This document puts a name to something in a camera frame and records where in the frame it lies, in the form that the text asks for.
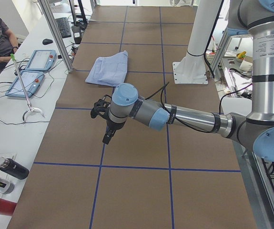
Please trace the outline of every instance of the towel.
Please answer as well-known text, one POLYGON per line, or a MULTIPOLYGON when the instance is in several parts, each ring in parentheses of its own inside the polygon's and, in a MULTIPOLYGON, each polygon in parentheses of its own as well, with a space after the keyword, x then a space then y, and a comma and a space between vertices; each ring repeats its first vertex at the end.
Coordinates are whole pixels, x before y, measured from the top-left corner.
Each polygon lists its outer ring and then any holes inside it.
POLYGON ((116 87, 123 83, 127 74, 127 51, 96 59, 85 82, 116 87))

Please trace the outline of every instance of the white desk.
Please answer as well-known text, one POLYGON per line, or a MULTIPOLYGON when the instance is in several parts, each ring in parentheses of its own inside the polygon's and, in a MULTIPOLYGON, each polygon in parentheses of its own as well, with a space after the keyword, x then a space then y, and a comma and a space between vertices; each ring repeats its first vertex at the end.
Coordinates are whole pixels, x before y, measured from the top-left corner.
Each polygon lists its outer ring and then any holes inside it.
MULTIPOLYGON (((55 13, 55 18, 67 17, 69 14, 55 13)), ((60 52, 57 49, 55 43, 49 45, 43 45, 42 40, 48 38, 52 39, 52 34, 47 25, 44 16, 39 20, 37 26, 30 32, 24 43, 15 53, 17 61, 22 61, 26 57, 30 57, 36 49, 54 49, 59 55, 60 52)), ((65 46, 70 45, 73 40, 73 36, 63 39, 65 46)), ((5 69, 0 74, 0 82, 9 81, 12 82, 16 76, 14 75, 14 66, 5 69)), ((32 106, 42 109, 45 117, 42 117, 40 113, 28 114, 26 121, 49 121, 54 111, 55 103, 59 98, 62 87, 67 77, 66 67, 61 62, 50 74, 55 78, 51 88, 45 94, 43 98, 36 98, 32 96, 30 98, 32 106)), ((35 93, 37 96, 42 96, 49 87, 52 79, 49 74, 45 74, 45 79, 41 83, 40 88, 35 93)), ((9 88, 9 84, 0 84, 0 90, 6 91, 9 88)), ((22 115, 28 109, 25 98, 0 98, 0 119, 6 123, 21 123, 22 115)), ((16 161, 24 165, 28 169, 31 168, 33 160, 37 154, 42 138, 47 129, 48 123, 34 123, 23 125, 5 125, 0 122, 0 153, 13 153, 16 154, 16 161)), ((3 195, 2 198, 17 202, 22 189, 25 184, 25 180, 18 180, 14 177, 8 176, 8 180, 14 183, 15 189, 12 193, 3 195)), ((0 229, 5 229, 10 221, 10 217, 0 215, 0 229)))

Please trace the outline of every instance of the white wall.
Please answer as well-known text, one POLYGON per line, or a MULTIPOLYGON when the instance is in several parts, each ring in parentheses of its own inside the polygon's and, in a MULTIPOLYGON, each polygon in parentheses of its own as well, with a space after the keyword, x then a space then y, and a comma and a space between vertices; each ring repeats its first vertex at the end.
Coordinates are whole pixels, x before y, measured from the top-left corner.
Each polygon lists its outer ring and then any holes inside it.
POLYGON ((32 0, 12 0, 28 31, 31 31, 41 18, 41 12, 32 0))
POLYGON ((15 34, 24 36, 29 34, 12 0, 0 0, 0 18, 15 34))

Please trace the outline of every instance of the tablet device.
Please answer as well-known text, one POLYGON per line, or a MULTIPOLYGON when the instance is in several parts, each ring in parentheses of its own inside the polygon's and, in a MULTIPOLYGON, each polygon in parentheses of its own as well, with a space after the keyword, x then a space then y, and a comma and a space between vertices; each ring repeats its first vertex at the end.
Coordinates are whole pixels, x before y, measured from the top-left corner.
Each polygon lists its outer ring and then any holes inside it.
POLYGON ((25 70, 46 72, 52 67, 56 57, 55 50, 35 50, 25 70))
MULTIPOLYGON (((41 82, 45 75, 43 72, 26 71, 26 70, 21 71, 20 74, 21 74, 23 84, 26 88, 28 97, 31 97, 41 85, 41 82)), ((16 77, 16 79, 11 84, 10 88, 5 93, 5 95, 10 97, 23 97, 23 98, 26 97, 18 77, 16 77)))

